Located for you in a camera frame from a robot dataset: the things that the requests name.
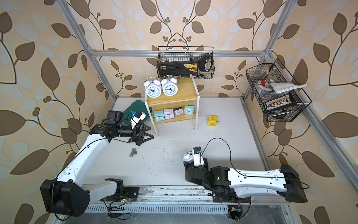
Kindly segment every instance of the white shelf leg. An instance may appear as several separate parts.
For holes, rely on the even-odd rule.
[[[147,101],[145,101],[145,107],[147,108],[147,111],[148,111],[148,114],[149,114],[149,118],[150,118],[150,121],[152,122],[153,129],[154,129],[154,131],[155,131],[155,134],[156,134],[156,136],[159,136],[159,135],[158,135],[158,132],[157,132],[157,130],[156,130],[156,128],[155,128],[155,124],[154,124],[154,121],[153,121],[153,118],[152,118],[152,113],[151,113],[150,110],[149,110]]]
[[[195,130],[197,130],[197,128],[198,128],[198,118],[199,118],[199,100],[200,100],[200,96],[198,96],[198,101],[197,101],[197,118],[195,119]]]

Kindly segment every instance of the white towel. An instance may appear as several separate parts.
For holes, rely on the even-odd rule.
[[[276,82],[276,83],[271,83],[270,85],[274,89],[275,93],[287,92],[289,90],[300,89],[307,86],[307,84],[295,85],[288,82]]]

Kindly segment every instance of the alarm clock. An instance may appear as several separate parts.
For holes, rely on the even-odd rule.
[[[184,114],[185,115],[194,115],[194,106],[185,106]]]
[[[165,120],[164,111],[162,110],[154,111],[154,119],[155,121]]]
[[[178,84],[177,79],[172,77],[171,79],[166,79],[164,76],[164,79],[161,81],[161,88],[163,89],[163,93],[167,96],[174,96],[178,92]]]
[[[184,114],[183,108],[182,107],[178,107],[174,109],[174,116],[175,117],[179,117],[182,116]]]
[[[165,119],[173,119],[174,118],[174,110],[173,109],[165,109],[164,110],[164,118]]]
[[[151,98],[157,98],[161,95],[160,81],[155,77],[149,77],[144,82],[145,93]]]

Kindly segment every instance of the small square alarm clock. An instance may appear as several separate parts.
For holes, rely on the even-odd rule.
[[[184,114],[183,108],[182,107],[178,107],[174,109],[174,116],[175,117],[179,117],[182,116]]]
[[[165,109],[164,110],[164,118],[165,119],[173,119],[174,118],[174,110],[173,109]]]
[[[194,115],[194,106],[185,106],[184,114],[185,115]]]
[[[155,121],[165,120],[164,111],[163,110],[154,111],[154,119]]]

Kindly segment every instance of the mint green alarm clock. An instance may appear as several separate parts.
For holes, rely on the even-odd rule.
[[[163,110],[154,111],[154,119],[155,121],[165,120],[164,111]]]
[[[185,115],[194,115],[194,106],[185,106],[184,114]]]

